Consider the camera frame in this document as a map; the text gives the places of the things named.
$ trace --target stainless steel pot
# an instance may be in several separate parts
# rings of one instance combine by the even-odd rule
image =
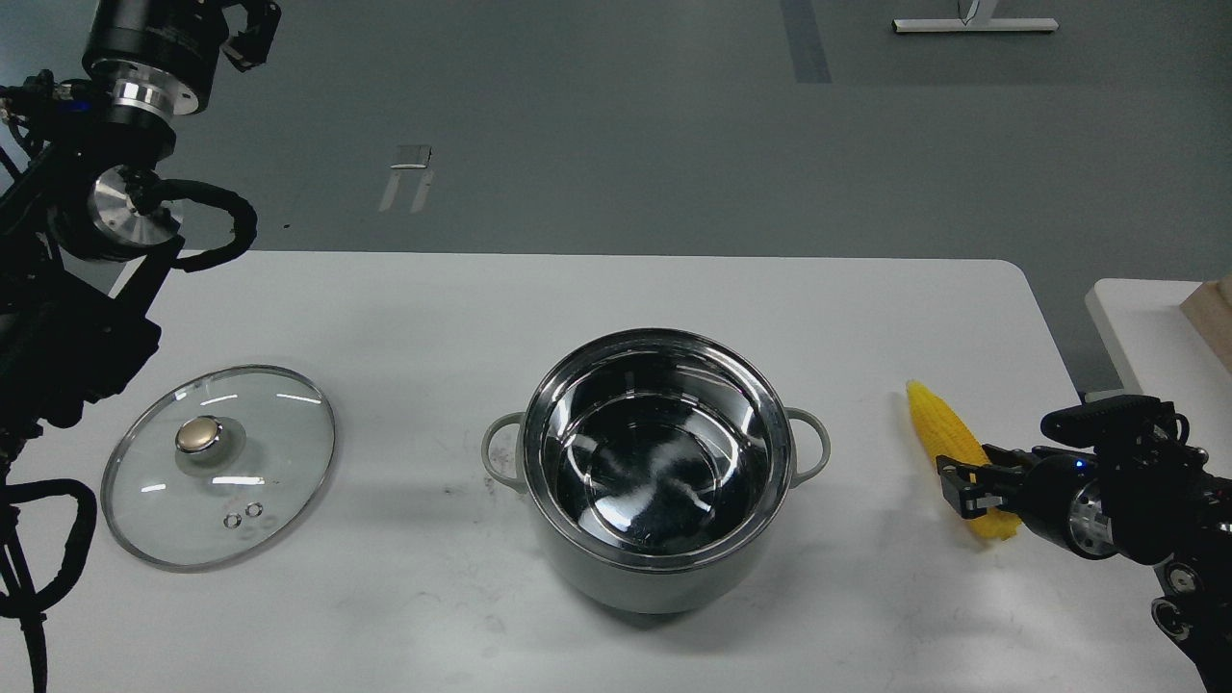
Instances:
[[[796,466],[791,419],[822,439]],[[519,425],[514,475],[496,470],[495,433]],[[706,604],[753,568],[787,493],[825,466],[817,417],[785,408],[732,350],[687,332],[634,329],[596,339],[543,379],[525,412],[483,438],[492,477],[535,501],[557,571],[617,609]]]

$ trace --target white table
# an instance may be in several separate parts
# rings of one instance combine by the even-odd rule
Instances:
[[[1003,446],[1044,443],[1040,417],[1077,403],[1007,263],[249,253],[174,275],[152,317],[163,346],[128,390],[32,443],[14,481],[97,486],[150,402],[244,363],[329,395],[335,474],[281,541],[213,572],[142,564],[100,523],[47,623],[54,691],[1200,689],[1151,621],[1148,568],[1025,530],[982,547],[941,499],[908,379]],[[753,575],[676,618],[569,589],[527,503],[478,461],[487,424],[561,356],[646,326],[742,353],[835,445],[788,494]],[[22,515],[43,564],[60,511]],[[21,636],[0,625],[0,691],[20,692]]]
[[[1232,476],[1232,374],[1180,312],[1198,286],[1101,279],[1087,308],[1125,390],[1175,402],[1191,425],[1190,444],[1211,454],[1207,471]]]

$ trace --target metal stand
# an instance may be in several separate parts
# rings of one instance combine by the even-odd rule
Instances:
[[[1056,20],[994,20],[998,0],[972,0],[961,20],[894,20],[896,33],[945,33],[965,31],[1057,31]]]

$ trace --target lid knob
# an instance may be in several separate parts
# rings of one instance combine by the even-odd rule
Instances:
[[[196,455],[216,445],[223,434],[223,424],[214,417],[197,417],[185,422],[175,434],[175,448]]]
[[[248,435],[238,420],[196,417],[175,432],[175,465],[188,476],[209,476],[235,461]]]

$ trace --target glass lid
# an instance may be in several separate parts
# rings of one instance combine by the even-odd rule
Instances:
[[[111,454],[102,513],[133,555],[172,570],[218,565],[287,527],[334,456],[334,412],[308,379],[237,366],[176,387]]]

